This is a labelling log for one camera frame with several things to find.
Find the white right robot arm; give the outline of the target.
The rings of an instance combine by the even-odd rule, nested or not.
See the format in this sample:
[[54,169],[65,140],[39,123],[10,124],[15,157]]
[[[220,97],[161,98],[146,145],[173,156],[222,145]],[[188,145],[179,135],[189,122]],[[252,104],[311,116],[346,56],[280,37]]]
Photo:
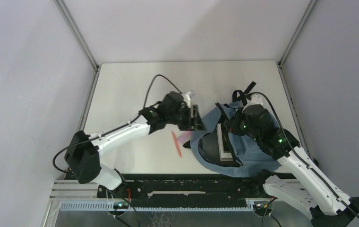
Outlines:
[[252,183],[256,196],[267,194],[286,202],[303,213],[315,227],[346,227],[359,220],[359,197],[350,197],[317,167],[299,141],[283,128],[276,113],[262,104],[247,105],[224,122],[234,135],[248,136],[259,148],[288,168],[304,187],[282,181],[268,170],[259,173]]

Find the dark green book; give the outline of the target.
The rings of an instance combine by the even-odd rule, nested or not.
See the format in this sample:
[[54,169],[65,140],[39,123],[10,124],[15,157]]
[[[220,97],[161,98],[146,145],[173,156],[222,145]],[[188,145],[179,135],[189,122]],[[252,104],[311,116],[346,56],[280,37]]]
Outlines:
[[218,140],[218,149],[219,149],[219,153],[220,152],[230,152],[232,153],[232,145],[228,139],[228,135],[225,134],[226,130],[222,129],[221,124],[217,124],[216,127],[216,132],[217,132],[217,140]]

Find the white palm leaf book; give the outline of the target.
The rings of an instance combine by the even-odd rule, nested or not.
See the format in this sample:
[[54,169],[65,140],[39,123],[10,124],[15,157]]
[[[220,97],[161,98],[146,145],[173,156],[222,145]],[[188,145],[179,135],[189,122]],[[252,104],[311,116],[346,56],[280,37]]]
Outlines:
[[235,161],[235,158],[230,152],[220,152],[219,157],[222,162]]

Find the blue student backpack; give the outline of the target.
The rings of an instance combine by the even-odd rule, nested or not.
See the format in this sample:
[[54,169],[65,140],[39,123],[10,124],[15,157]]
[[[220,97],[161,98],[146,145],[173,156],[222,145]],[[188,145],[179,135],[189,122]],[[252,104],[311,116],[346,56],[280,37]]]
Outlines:
[[[288,152],[292,150],[290,146],[299,146],[298,140],[289,131],[282,129],[271,113],[275,133],[266,139],[256,141],[249,136],[228,132],[223,123],[234,117],[238,110],[244,110],[250,105],[262,105],[256,101],[255,93],[251,93],[254,86],[255,82],[251,82],[246,90],[233,91],[232,103],[216,103],[215,107],[202,117],[205,131],[193,131],[190,141],[182,145],[190,149],[196,160],[206,169],[230,177],[253,177],[262,170],[274,172],[281,165],[278,160],[289,156]],[[216,132],[219,123],[222,129],[226,130],[235,161],[220,161]]]

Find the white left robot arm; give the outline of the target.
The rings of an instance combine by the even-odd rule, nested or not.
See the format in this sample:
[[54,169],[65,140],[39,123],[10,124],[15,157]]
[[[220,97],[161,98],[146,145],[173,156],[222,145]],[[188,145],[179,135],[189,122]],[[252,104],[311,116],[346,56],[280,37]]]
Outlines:
[[127,185],[116,169],[101,164],[101,158],[115,148],[162,130],[166,125],[176,125],[181,131],[204,131],[205,126],[192,103],[194,92],[171,91],[162,101],[142,108],[129,120],[109,129],[86,134],[78,131],[70,144],[62,149],[70,173],[79,184],[96,183],[104,186],[115,197],[123,196]]

